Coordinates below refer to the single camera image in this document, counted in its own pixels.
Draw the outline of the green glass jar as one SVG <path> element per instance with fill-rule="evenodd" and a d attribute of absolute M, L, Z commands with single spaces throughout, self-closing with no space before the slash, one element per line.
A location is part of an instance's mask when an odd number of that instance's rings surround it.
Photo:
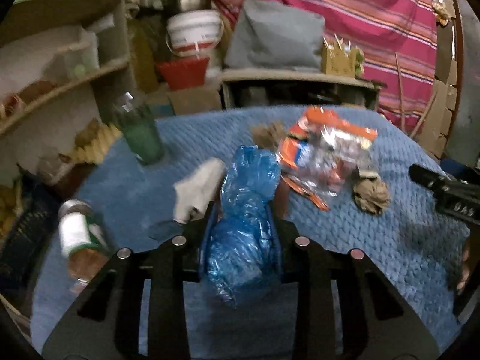
<path fill-rule="evenodd" d="M 150 165 L 160 161 L 164 144 L 151 109 L 141 98 L 124 92 L 115 100 L 112 116 L 140 163 Z"/>

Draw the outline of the striped pink curtain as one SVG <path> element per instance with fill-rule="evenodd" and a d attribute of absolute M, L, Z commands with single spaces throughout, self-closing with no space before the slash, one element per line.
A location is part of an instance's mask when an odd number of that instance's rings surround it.
<path fill-rule="evenodd" d="M 231 23 L 244 0 L 214 0 Z M 379 111 L 411 133 L 434 83 L 437 28 L 432 0 L 272 0 L 319 14 L 325 38 L 343 38 L 364 53 L 364 78 L 386 87 Z"/>

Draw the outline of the grey cloth rag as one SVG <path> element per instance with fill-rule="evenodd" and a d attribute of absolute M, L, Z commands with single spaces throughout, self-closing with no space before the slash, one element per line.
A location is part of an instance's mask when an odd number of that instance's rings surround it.
<path fill-rule="evenodd" d="M 179 224 L 202 219 L 210 202 L 216 200 L 225 173 L 226 166 L 222 160 L 209 158 L 186 178 L 177 181 L 174 184 L 176 203 L 173 219 Z"/>

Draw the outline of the red noodle snack packet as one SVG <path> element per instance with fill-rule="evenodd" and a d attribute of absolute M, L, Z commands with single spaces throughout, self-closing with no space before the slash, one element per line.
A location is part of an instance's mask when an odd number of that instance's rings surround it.
<path fill-rule="evenodd" d="M 277 150 L 282 180 L 322 211 L 347 178 L 368 164 L 377 131 L 348 122 L 336 111 L 308 107 Z"/>

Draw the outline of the low wooden side table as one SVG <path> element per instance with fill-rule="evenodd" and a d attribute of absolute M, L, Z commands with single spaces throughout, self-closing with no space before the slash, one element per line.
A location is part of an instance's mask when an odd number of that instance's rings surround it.
<path fill-rule="evenodd" d="M 227 108 L 283 105 L 344 106 L 376 110 L 386 84 L 320 72 L 227 68 L 220 75 Z"/>

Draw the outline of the white-labelled lying jar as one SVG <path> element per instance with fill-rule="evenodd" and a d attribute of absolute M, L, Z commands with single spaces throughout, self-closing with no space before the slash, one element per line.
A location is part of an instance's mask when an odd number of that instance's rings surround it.
<path fill-rule="evenodd" d="M 92 207 L 70 199 L 58 210 L 58 236 L 73 280 L 71 291 L 79 294 L 110 258 L 110 246 Z"/>

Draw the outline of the blue quilted table cloth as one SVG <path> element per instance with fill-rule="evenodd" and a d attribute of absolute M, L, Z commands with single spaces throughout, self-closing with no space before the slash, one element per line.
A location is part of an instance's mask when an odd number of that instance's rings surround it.
<path fill-rule="evenodd" d="M 255 107 L 159 119 L 156 126 L 167 149 L 163 161 L 142 166 L 126 142 L 117 141 L 77 196 L 100 215 L 114 246 L 153 249 L 173 234 L 168 221 L 178 180 L 209 158 L 229 163 L 239 146 L 251 143 L 252 125 L 276 119 L 292 125 L 302 112 L 298 106 Z M 432 195 L 411 182 L 412 164 L 436 169 L 415 141 L 375 112 L 341 107 L 337 113 L 377 130 L 372 156 L 388 184 L 391 204 L 372 216 L 360 211 L 343 189 L 326 212 L 292 196 L 287 218 L 326 250 L 362 249 L 420 318 L 419 324 L 406 322 L 390 335 L 381 359 L 436 359 L 461 330 L 452 314 L 452 288 L 468 228 L 438 214 Z M 292 284 L 247 310 L 236 310 L 200 284 L 188 283 L 185 306 L 194 359 L 287 359 L 291 354 L 296 309 Z"/>

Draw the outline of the black plastic crate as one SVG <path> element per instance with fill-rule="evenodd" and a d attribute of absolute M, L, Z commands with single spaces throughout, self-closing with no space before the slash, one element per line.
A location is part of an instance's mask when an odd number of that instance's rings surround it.
<path fill-rule="evenodd" d="M 28 298 L 32 275 L 53 229 L 57 194 L 44 183 L 27 187 L 24 212 L 1 248 L 1 295 L 16 309 Z"/>

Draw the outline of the red plastic basket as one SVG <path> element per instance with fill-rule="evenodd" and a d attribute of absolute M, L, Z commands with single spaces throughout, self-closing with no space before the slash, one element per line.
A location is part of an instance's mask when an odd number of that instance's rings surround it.
<path fill-rule="evenodd" d="M 154 66 L 168 84 L 168 88 L 178 91 L 203 86 L 209 61 L 209 57 L 192 56 L 155 63 Z"/>

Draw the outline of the yellow chopstick holder box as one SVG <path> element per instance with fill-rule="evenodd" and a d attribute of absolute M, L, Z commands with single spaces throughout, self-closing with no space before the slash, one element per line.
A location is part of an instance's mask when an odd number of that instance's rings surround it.
<path fill-rule="evenodd" d="M 364 70 L 363 50 L 344 41 L 337 35 L 333 39 L 323 38 L 321 71 L 332 76 L 361 78 Z"/>

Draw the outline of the grey fabric cover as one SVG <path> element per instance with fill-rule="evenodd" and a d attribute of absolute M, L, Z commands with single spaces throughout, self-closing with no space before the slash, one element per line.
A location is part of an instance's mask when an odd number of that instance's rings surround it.
<path fill-rule="evenodd" d="M 224 63 L 229 68 L 318 71 L 323 16 L 268 0 L 245 0 Z"/>

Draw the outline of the white plastic bucket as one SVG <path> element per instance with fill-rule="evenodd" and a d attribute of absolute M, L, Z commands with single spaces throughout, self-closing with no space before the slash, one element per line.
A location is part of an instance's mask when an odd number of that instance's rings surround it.
<path fill-rule="evenodd" d="M 215 49 L 224 33 L 218 10 L 192 10 L 167 21 L 166 44 L 178 57 L 208 53 Z"/>

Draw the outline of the brown paper ball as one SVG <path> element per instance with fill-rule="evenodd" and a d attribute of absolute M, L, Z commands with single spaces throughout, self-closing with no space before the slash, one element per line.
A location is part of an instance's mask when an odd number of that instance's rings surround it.
<path fill-rule="evenodd" d="M 352 193 L 355 205 L 371 215 L 381 215 L 390 205 L 390 191 L 380 178 L 358 180 Z"/>

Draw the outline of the blue plastic bag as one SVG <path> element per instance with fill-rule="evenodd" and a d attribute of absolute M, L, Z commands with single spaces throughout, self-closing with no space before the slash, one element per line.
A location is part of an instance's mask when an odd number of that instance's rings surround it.
<path fill-rule="evenodd" d="M 239 146 L 208 216 L 199 274 L 229 306 L 256 302 L 280 283 L 281 243 L 270 207 L 280 178 L 274 153 Z"/>

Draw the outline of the crumpled brown paper piece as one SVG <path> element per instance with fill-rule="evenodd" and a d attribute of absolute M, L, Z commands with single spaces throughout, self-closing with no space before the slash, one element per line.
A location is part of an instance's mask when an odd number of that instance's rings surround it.
<path fill-rule="evenodd" d="M 281 120 L 270 124 L 257 124 L 250 127 L 252 141 L 260 148 L 275 152 L 281 141 L 287 136 L 287 131 Z"/>

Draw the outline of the yellow egg tray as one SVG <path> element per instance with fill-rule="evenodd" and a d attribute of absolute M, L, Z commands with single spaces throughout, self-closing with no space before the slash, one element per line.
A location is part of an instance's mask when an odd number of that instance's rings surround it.
<path fill-rule="evenodd" d="M 100 124 L 96 135 L 85 146 L 76 146 L 67 154 L 75 164 L 101 164 L 108 151 L 122 137 L 122 132 L 114 124 Z"/>

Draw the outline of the wooden corner shelf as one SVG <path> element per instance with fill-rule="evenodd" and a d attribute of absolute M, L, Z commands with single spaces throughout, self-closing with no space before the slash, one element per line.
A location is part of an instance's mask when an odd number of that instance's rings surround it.
<path fill-rule="evenodd" d="M 67 71 L 64 54 L 87 39 L 98 20 L 112 23 L 97 45 L 99 67 L 83 77 Z M 110 121 L 117 96 L 134 89 L 125 0 L 35 0 L 11 7 L 1 23 L 1 98 L 26 89 L 35 99 L 1 122 L 1 183 L 18 167 L 66 154 L 92 119 Z"/>

